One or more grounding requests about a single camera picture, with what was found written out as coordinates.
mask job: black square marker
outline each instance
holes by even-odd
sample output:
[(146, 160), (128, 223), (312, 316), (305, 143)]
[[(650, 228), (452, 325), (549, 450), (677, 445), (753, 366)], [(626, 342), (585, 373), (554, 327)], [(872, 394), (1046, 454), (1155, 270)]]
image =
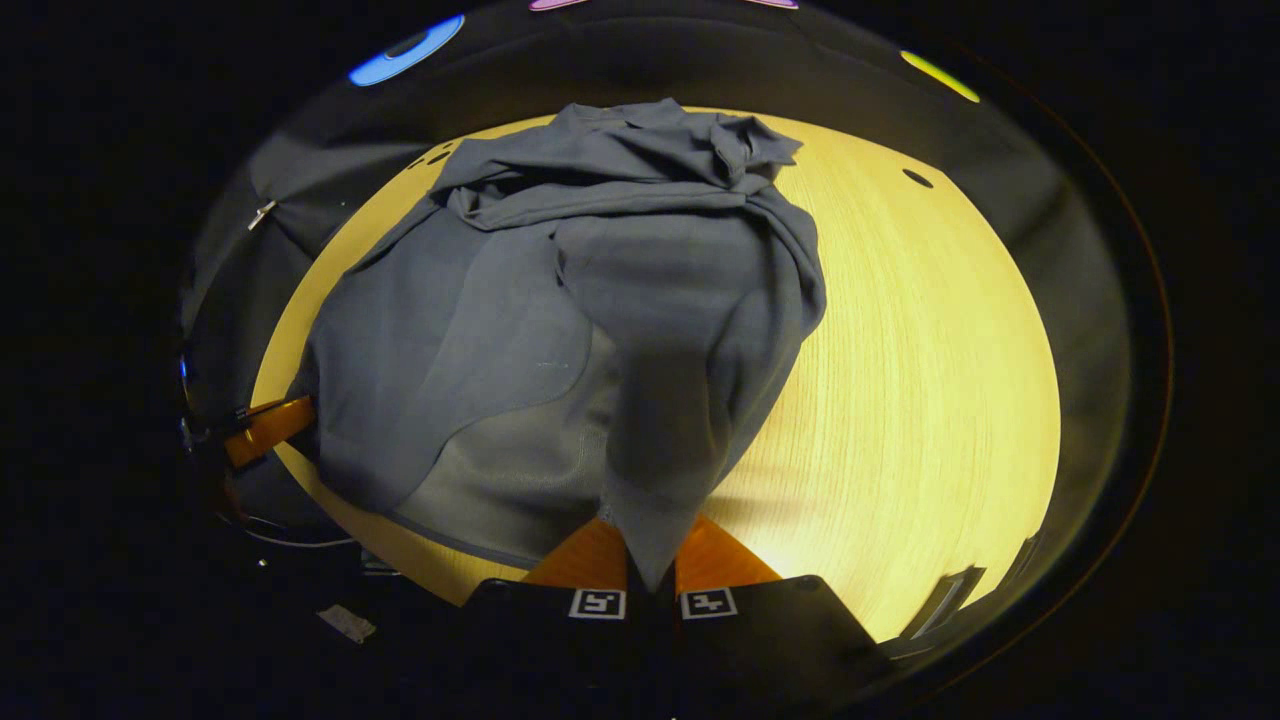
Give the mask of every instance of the black square marker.
[(579, 589), (568, 609), (570, 618), (584, 620), (622, 620), (627, 615), (627, 593), (623, 591)]
[(686, 592), (680, 596), (680, 616), (685, 620), (737, 615), (733, 593), (728, 588)]

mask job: blue light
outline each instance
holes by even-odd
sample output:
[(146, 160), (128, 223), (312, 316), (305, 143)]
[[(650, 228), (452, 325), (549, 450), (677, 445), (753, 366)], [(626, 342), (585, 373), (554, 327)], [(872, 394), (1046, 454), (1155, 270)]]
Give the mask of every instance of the blue light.
[(457, 15), (433, 27), (426, 31), (421, 42), (394, 58), (387, 56), (387, 53), (379, 53), (374, 59), (351, 70), (351, 74), (347, 77), (360, 87), (369, 87), (387, 78), (396, 77), (425, 60), (440, 47), (444, 47), (445, 42), (453, 40), (453, 36), (462, 27), (462, 15)]

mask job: white label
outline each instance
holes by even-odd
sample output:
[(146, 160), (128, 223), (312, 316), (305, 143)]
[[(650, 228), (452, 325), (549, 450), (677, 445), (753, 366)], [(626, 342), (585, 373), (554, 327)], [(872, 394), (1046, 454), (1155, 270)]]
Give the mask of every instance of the white label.
[(364, 643), (365, 638), (374, 634), (374, 630), (378, 629), (369, 620), (365, 620), (360, 615), (356, 615), (340, 605), (334, 605), (329, 610), (316, 612), (316, 615), (319, 615), (325, 623), (333, 625), (335, 630), (357, 643)]

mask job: wooden table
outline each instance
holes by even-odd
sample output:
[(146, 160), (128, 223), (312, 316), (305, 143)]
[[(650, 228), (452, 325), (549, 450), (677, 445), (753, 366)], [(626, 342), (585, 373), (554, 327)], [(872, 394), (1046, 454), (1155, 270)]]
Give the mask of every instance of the wooden table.
[[(704, 511), (783, 577), (822, 575), (883, 641), (945, 574), (984, 566), (969, 602), (989, 592), (1039, 528), (1060, 432), (1048, 340), (1012, 259), (945, 174), (832, 129), (756, 115), (804, 142), (777, 184), (818, 223), (828, 307), (764, 428)], [(284, 396), (324, 297), (443, 167), (404, 169), (329, 242), (276, 325), (253, 405)], [(525, 574), (358, 510), (294, 448), (276, 451), (352, 537), (451, 602), (461, 605), (485, 578)]]

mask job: crumpled fabric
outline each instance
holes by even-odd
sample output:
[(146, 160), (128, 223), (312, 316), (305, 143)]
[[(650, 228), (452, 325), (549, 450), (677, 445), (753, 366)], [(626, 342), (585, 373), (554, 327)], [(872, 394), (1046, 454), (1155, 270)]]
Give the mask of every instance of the crumpled fabric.
[(823, 315), (799, 147), (671, 99), (462, 141), (312, 327), (325, 484), (526, 566), (598, 514), (655, 588)]

